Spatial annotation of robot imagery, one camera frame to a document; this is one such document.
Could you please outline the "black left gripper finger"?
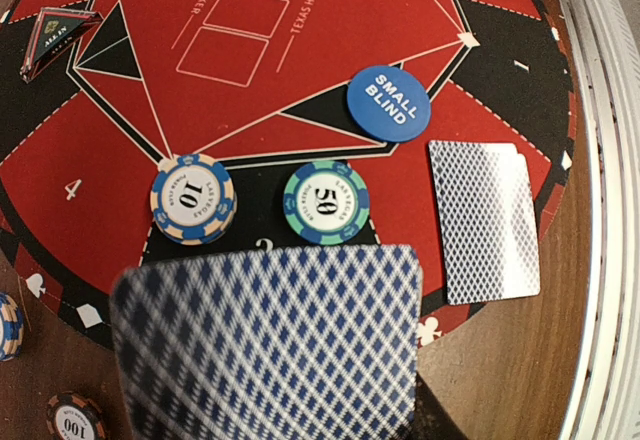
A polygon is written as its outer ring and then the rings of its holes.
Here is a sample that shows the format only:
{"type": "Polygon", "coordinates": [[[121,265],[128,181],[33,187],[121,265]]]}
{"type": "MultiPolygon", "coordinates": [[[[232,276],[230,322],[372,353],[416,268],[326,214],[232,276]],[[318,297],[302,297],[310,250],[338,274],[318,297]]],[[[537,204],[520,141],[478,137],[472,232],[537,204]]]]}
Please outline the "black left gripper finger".
{"type": "Polygon", "coordinates": [[[413,440],[468,440],[443,408],[420,374],[416,375],[415,413],[409,438],[413,440]]]}

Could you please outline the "dealt blue card seat two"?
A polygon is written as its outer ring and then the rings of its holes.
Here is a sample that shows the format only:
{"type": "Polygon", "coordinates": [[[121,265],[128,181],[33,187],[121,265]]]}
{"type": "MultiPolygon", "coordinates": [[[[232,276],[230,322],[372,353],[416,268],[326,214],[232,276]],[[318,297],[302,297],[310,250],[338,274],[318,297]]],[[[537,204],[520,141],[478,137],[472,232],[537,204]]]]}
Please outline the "dealt blue card seat two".
{"type": "Polygon", "coordinates": [[[510,143],[428,144],[451,305],[504,300],[500,157],[509,148],[517,150],[510,143]]]}

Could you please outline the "green chips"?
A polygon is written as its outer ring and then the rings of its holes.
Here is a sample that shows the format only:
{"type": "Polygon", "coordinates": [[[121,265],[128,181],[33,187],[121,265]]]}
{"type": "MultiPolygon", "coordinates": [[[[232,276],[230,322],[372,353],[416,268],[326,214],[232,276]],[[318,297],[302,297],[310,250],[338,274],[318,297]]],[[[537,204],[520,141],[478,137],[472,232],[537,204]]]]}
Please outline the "green chips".
{"type": "Polygon", "coordinates": [[[349,165],[323,160],[298,168],[287,180],[283,211],[291,229],[317,245],[343,244],[368,223],[370,196],[360,174],[349,165]]]}

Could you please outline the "blue small blind button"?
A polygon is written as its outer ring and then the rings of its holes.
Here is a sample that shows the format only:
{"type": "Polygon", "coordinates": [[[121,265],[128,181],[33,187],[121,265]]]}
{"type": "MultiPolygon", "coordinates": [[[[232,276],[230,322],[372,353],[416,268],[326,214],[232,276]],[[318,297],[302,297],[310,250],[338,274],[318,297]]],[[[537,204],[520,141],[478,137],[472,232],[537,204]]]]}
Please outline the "blue small blind button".
{"type": "Polygon", "coordinates": [[[431,120],[427,90],[413,75],[394,66],[375,65],[358,72],[347,87],[346,101],[356,124],[383,142],[412,141],[431,120]]]}

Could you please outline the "blue cream chips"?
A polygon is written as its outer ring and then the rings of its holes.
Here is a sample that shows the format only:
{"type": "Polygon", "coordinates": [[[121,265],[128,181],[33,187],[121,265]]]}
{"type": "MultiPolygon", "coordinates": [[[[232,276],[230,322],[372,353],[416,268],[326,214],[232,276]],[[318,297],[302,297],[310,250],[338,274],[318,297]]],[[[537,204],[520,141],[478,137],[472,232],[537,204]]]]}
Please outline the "blue cream chips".
{"type": "Polygon", "coordinates": [[[229,228],[237,209],[233,180],[225,167],[204,154],[165,159],[150,191],[159,230],[187,246],[211,243],[229,228]]]}

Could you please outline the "red black poker chip stack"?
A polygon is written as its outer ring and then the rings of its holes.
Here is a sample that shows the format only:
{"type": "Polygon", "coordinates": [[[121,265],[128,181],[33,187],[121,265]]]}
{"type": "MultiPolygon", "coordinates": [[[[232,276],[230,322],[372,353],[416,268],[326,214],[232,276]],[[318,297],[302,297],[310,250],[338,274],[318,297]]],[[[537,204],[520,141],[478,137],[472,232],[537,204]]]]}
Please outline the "red black poker chip stack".
{"type": "Polygon", "coordinates": [[[109,438],[98,404],[91,398],[73,391],[55,394],[48,400],[46,425],[52,439],[109,438]]]}

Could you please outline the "blue cream poker chip stack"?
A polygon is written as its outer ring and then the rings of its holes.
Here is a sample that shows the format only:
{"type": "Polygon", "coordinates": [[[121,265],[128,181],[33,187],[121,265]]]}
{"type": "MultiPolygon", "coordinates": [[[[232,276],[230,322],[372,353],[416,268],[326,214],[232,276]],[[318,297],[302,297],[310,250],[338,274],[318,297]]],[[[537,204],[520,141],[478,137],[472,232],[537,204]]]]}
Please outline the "blue cream poker chip stack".
{"type": "Polygon", "coordinates": [[[24,338],[24,316],[16,301],[1,293],[1,361],[16,358],[24,338]]]}

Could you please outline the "black triangular all-in marker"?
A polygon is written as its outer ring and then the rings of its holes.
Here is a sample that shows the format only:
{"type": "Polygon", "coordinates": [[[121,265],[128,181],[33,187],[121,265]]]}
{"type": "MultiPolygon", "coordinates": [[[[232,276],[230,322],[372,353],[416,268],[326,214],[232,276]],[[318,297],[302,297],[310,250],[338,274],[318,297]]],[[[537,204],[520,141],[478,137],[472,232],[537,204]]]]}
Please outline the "black triangular all-in marker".
{"type": "Polygon", "coordinates": [[[20,76],[30,83],[85,33],[102,23],[99,12],[43,7],[32,29],[20,76]]]}

